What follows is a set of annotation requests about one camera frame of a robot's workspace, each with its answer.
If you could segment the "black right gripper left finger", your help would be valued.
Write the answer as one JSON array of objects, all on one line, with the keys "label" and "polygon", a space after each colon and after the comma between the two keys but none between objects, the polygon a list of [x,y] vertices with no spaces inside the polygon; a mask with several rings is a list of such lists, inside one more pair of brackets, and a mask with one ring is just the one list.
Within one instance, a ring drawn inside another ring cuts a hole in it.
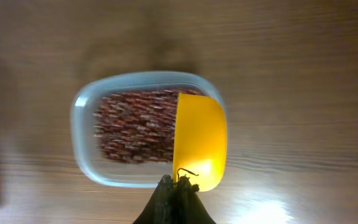
[{"label": "black right gripper left finger", "polygon": [[168,201],[173,190],[173,180],[170,175],[164,175],[145,208],[133,224],[169,224],[172,223],[172,206]]}]

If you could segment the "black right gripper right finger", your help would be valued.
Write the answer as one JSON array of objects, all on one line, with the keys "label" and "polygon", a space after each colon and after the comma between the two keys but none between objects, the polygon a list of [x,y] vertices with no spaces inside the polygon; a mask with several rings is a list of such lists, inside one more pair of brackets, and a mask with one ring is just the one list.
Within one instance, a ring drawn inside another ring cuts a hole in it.
[{"label": "black right gripper right finger", "polygon": [[199,186],[186,176],[179,178],[174,190],[174,223],[215,224],[197,195]]}]

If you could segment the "yellow measuring scoop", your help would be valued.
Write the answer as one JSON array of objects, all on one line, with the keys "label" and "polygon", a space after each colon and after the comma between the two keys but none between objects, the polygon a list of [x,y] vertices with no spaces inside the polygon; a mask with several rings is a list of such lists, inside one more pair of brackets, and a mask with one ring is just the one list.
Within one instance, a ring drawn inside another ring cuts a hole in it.
[{"label": "yellow measuring scoop", "polygon": [[227,157],[227,123],[222,106],[209,96],[178,95],[173,178],[187,175],[201,192],[222,180]]}]

